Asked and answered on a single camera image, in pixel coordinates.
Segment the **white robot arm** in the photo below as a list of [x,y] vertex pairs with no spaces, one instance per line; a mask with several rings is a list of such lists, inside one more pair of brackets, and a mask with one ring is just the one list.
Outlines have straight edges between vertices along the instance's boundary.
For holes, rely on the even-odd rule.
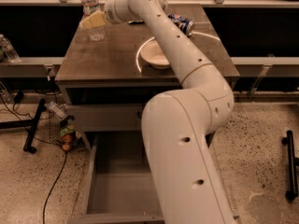
[[235,224],[206,136],[230,118],[234,95],[221,72],[167,17],[167,0],[107,0],[80,22],[147,24],[181,85],[151,98],[143,142],[165,224]]

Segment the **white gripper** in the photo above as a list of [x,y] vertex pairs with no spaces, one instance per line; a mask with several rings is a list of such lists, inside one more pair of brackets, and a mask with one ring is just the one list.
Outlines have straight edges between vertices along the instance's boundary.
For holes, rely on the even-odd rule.
[[79,27],[89,30],[104,26],[107,20],[113,24],[126,21],[142,21],[142,18],[137,14],[140,2],[141,0],[106,0],[104,5],[105,14],[100,10],[95,11],[92,15],[84,18],[79,23]]

